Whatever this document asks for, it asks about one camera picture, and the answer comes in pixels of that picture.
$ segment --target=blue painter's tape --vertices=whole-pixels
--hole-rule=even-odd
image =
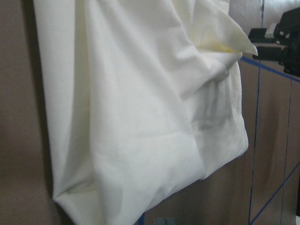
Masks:
[[[245,56],[243,56],[240,60],[243,61],[243,62],[249,63],[249,64],[251,64],[251,65],[253,65],[253,66],[260,67],[261,69],[265,69],[265,70],[267,70],[267,71],[270,71],[270,72],[272,72],[272,73],[275,73],[275,74],[277,74],[277,75],[283,76],[283,77],[285,77],[285,78],[288,78],[288,79],[291,79],[291,80],[293,80],[293,81],[296,81],[296,82],[299,82],[299,83],[300,83],[300,80],[299,80],[299,79],[297,79],[297,78],[295,78],[295,77],[293,77],[293,76],[291,76],[291,75],[287,75],[287,74],[282,73],[282,72],[280,72],[280,71],[278,71],[278,70],[275,70],[275,69],[273,69],[273,68],[271,68],[271,67],[268,67],[268,66],[266,66],[266,65],[260,64],[259,62],[254,61],[254,60],[252,60],[252,59],[249,59],[249,58],[247,58],[247,57],[245,57]]]
[[[289,102],[289,117],[287,120],[287,134],[286,134],[286,145],[285,145],[285,170],[284,170],[284,175],[286,172],[286,162],[287,162],[287,147],[288,147],[288,140],[289,140],[289,132],[290,132],[290,117],[291,117],[291,104],[292,104],[292,81],[290,85],[290,102]],[[282,201],[281,201],[281,219],[280,219],[280,224],[282,224],[282,214],[283,214],[283,202],[284,202],[284,196],[282,195]]]
[[[141,217],[139,218],[137,224],[138,224],[138,225],[144,225],[144,223],[145,223],[145,213],[143,213],[143,214],[141,215]]]
[[[255,115],[255,134],[254,134],[254,153],[253,153],[253,162],[252,162],[252,179],[251,179],[251,189],[250,189],[250,202],[249,202],[249,216],[248,224],[250,223],[251,216],[251,205],[252,205],[252,196],[253,196],[253,185],[254,185],[254,176],[255,176],[255,153],[256,153],[256,143],[257,143],[257,124],[258,124],[258,111],[259,111],[259,94],[260,94],[260,85],[261,84],[261,68],[258,70],[258,81],[257,81],[257,98],[256,98],[256,115]]]
[[[298,169],[300,166],[300,162],[296,165],[296,167],[293,169],[293,171],[288,175],[288,177],[285,179],[285,181],[280,185],[280,187],[276,190],[276,192],[272,195],[272,197],[267,201],[267,203],[262,207],[262,209],[258,212],[258,214],[254,217],[254,219],[249,223],[249,225],[253,225],[254,222],[259,218],[261,213],[268,207],[270,202],[273,200],[273,198],[278,194],[278,192],[283,188],[283,186],[286,184],[286,182],[289,180],[289,178],[292,176],[292,174]]]

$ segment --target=hanging fabric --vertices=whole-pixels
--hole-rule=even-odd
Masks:
[[[35,0],[54,200],[132,225],[248,147],[229,0]]]

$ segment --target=white fabric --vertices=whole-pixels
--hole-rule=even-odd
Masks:
[[[132,225],[248,146],[229,0],[35,0],[53,198]]]

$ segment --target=white cloth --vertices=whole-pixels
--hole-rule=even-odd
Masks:
[[[132,225],[248,146],[229,0],[35,0],[54,193]]]

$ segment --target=brown wall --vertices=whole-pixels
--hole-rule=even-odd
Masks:
[[[0,224],[70,224],[60,218],[50,197],[51,163],[32,1],[2,0],[0,15]],[[265,64],[282,71],[276,64]],[[146,212],[146,225],[157,217],[177,218],[179,225],[247,225],[249,212],[250,221],[259,215],[254,225],[295,224],[300,82],[242,60],[240,67],[248,151]]]
[[[0,1],[0,224],[59,225],[31,1]]]

